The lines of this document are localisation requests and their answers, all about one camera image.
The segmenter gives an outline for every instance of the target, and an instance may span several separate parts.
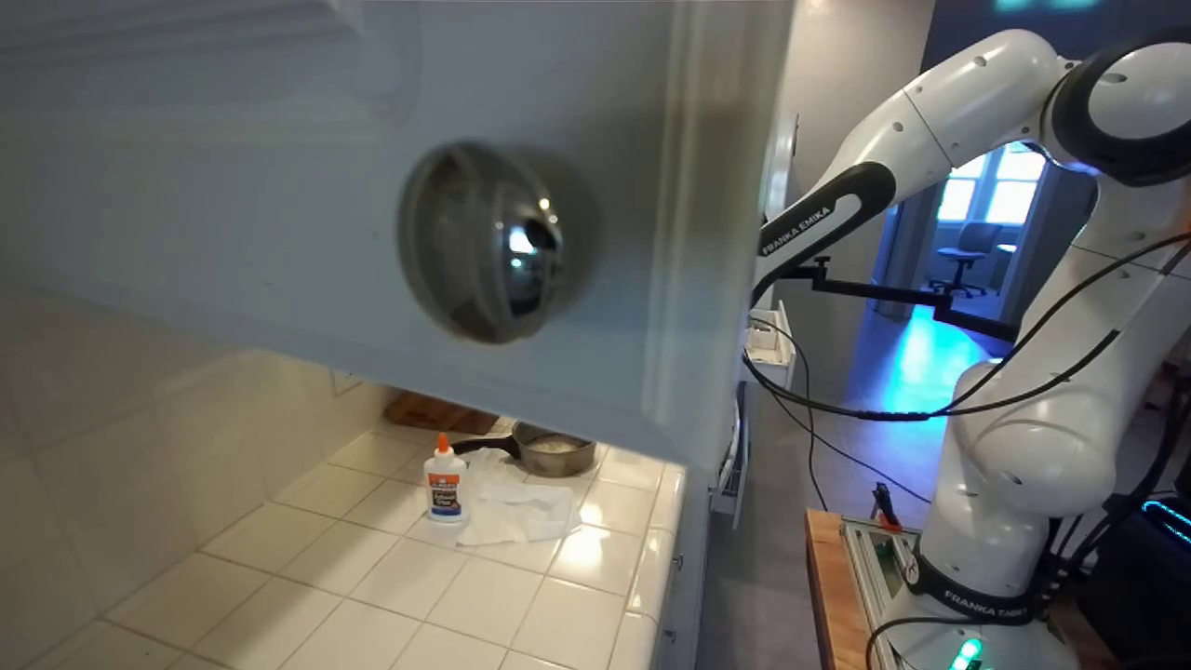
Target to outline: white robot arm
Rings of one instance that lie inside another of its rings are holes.
[[[1115,495],[1130,416],[1191,327],[1185,247],[1161,247],[1191,238],[1191,31],[1117,46],[1080,66],[1008,31],[932,66],[844,139],[809,198],[764,228],[755,298],[886,203],[1004,141],[1092,167],[1100,203],[1023,315],[1023,332],[1043,315],[1048,327],[977,392],[987,363],[972,367],[958,393],[965,407],[1014,398],[1092,351],[1100,357],[1048,393],[948,416],[932,521],[909,566],[917,588],[886,622],[1028,622],[1050,521]],[[1120,272],[1066,303],[1125,257]],[[987,670],[1076,666],[1048,625],[905,625],[886,639],[905,666],[940,670],[965,636],[984,636]]]

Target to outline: frying pan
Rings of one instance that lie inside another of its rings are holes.
[[[597,465],[591,440],[558,437],[538,425],[519,425],[509,437],[456,440],[456,454],[481,447],[505,452],[527,474],[538,475],[577,475]]]

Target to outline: white tile countertop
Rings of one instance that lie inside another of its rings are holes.
[[[603,447],[558,538],[426,521],[437,437],[376,429],[187,556],[40,666],[648,670],[687,470]]]

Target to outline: wall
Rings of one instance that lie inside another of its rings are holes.
[[[381,407],[374,383],[0,275],[0,666],[115,608]]]
[[[795,108],[791,198],[806,195],[832,162],[842,139],[893,88],[921,73],[936,0],[800,0],[795,15]],[[884,216],[832,251],[835,280],[873,280]],[[783,288],[795,332],[817,362],[817,388],[842,393],[869,315],[869,303]]]

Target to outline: cabinet door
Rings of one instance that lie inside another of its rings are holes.
[[[104,306],[679,461],[716,461],[783,5],[12,0],[0,265]],[[533,339],[447,334],[398,268],[445,141],[530,156],[565,228]]]

